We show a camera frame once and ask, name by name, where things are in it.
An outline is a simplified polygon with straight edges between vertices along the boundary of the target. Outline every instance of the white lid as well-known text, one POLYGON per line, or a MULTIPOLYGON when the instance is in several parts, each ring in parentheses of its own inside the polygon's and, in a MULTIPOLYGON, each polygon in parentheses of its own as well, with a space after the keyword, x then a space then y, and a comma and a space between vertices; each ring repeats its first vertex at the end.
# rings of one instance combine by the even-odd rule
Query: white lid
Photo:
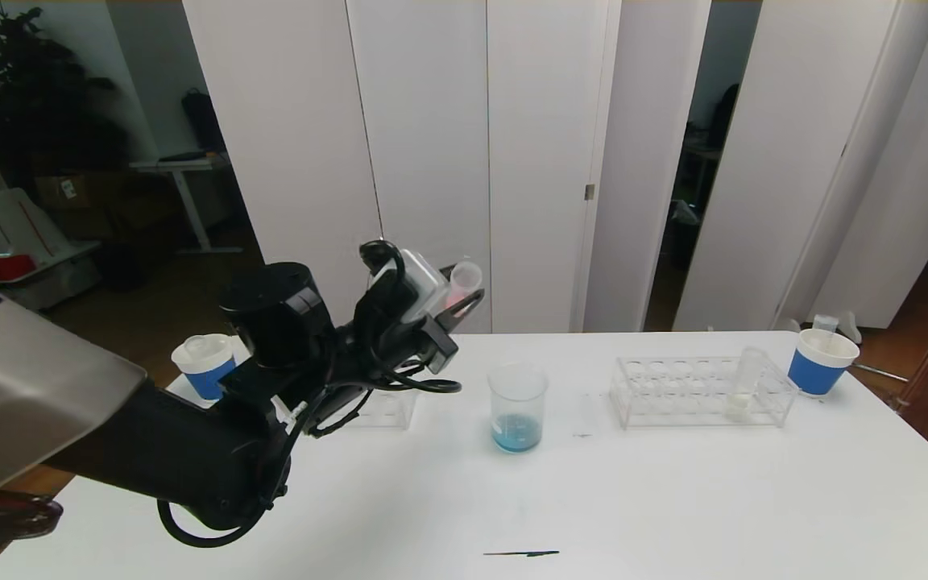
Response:
POLYGON ((196 334, 170 353, 177 370, 186 375, 212 371, 232 357, 231 344, 225 334, 196 334))

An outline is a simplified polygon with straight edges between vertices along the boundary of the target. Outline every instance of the blue liquid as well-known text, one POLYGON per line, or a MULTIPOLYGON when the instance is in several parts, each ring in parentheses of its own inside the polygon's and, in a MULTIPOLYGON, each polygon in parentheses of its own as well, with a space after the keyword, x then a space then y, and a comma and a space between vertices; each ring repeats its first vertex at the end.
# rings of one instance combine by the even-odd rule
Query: blue liquid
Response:
POLYGON ((500 449, 508 453, 522 453, 539 445, 542 438, 542 424, 534 417, 511 415, 497 417, 493 425, 493 441, 500 449))

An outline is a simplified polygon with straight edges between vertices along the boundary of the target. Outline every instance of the white partition panel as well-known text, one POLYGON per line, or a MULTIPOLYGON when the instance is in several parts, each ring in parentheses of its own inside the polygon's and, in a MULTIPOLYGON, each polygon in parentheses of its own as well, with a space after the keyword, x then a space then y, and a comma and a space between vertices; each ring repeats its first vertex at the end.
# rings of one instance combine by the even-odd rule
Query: white partition panel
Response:
MULTIPOLYGON (((783 301, 780 319, 810 321, 813 313, 811 305, 821 290, 822 283, 829 275, 839 253, 841 243, 847 237, 851 221, 862 205, 869 181, 876 175, 880 158, 890 139, 897 122, 905 96, 912 85, 918 61, 922 58, 928 40, 928 2, 900 2, 887 35, 886 47, 876 74, 866 92, 865 103, 858 113, 858 121, 851 130, 847 141, 847 150, 840 159, 833 176, 829 194, 822 205, 822 212, 815 221, 809 245, 802 254, 796 275, 783 301)), ((869 223, 876 212, 880 199, 872 199, 866 204, 866 222, 869 223)), ((862 247, 862 243, 877 241, 876 232, 869 231, 862 238, 851 242, 852 247, 862 247)), ((888 247, 886 242, 876 247, 888 247)), ((851 307, 845 304, 843 309, 851 307)))
POLYGON ((771 326, 896 5, 764 3, 676 330, 771 326))
POLYGON ((346 322, 367 282, 357 245, 379 236, 346 5, 184 9, 264 259, 309 265, 346 322))
POLYGON ((461 331, 489 333, 486 3, 347 0, 384 235, 485 272, 461 331))
POLYGON ((585 331, 641 330, 710 0, 624 2, 585 331))
POLYGON ((886 328, 928 260, 928 43, 813 313, 886 328))
MULTIPOLYGON (((605 41, 614 37, 608 34, 609 4, 487 3, 496 333, 572 329, 575 298, 585 287, 578 280, 583 192, 595 184, 590 176, 600 173, 594 151, 605 49, 614 61, 614 47, 605 41)), ((616 12, 612 26, 618 26, 616 12)))

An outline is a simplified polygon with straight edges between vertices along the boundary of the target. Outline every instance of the doorway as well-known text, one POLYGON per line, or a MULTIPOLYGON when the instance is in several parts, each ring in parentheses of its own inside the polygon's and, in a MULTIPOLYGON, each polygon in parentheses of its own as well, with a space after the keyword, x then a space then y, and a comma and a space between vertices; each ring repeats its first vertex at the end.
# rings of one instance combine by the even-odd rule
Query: doorway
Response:
POLYGON ((712 0, 644 330, 673 328, 760 11, 760 1, 712 0))

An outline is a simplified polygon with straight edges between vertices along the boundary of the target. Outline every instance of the small plastic tube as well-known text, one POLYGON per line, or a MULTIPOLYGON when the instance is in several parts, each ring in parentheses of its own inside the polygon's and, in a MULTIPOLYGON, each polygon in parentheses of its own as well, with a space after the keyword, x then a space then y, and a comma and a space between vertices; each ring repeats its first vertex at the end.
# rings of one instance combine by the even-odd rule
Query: small plastic tube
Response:
POLYGON ((446 308, 464 300, 475 290, 482 287, 482 268, 474 262, 457 262, 456 267, 449 273, 449 296, 446 297, 446 308))
POLYGON ((833 334, 836 333, 836 327, 839 326, 840 319, 836 316, 828 316, 825 313, 817 313, 814 315, 814 321, 811 322, 811 328, 815 330, 824 330, 825 334, 821 334, 821 338, 817 338, 818 344, 813 344, 814 348, 819 349, 822 352, 828 353, 831 349, 830 346, 833 342, 833 334))

